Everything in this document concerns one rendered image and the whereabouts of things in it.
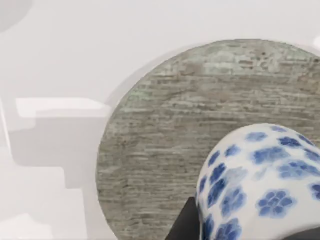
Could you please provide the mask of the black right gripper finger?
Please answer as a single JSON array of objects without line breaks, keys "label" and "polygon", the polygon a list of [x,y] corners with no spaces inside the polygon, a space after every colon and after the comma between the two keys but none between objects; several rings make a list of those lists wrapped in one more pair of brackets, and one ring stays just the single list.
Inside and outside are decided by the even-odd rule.
[{"label": "black right gripper finger", "polygon": [[202,214],[195,197],[189,197],[166,240],[201,240]]}]

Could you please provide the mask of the white and blue flowered cup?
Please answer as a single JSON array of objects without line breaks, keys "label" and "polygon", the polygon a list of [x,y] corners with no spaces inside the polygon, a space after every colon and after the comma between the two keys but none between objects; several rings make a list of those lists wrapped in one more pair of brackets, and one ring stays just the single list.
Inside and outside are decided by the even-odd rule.
[{"label": "white and blue flowered cup", "polygon": [[199,240],[320,240],[320,147],[260,123],[232,131],[196,184]]}]

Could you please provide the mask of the round grey wooden coaster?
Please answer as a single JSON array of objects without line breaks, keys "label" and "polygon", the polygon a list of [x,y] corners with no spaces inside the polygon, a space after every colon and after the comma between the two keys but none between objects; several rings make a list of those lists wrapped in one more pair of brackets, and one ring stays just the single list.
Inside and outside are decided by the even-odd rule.
[{"label": "round grey wooden coaster", "polygon": [[144,76],[118,103],[98,151],[98,200],[118,240],[165,240],[214,145],[254,123],[320,146],[320,50],[222,40]]}]

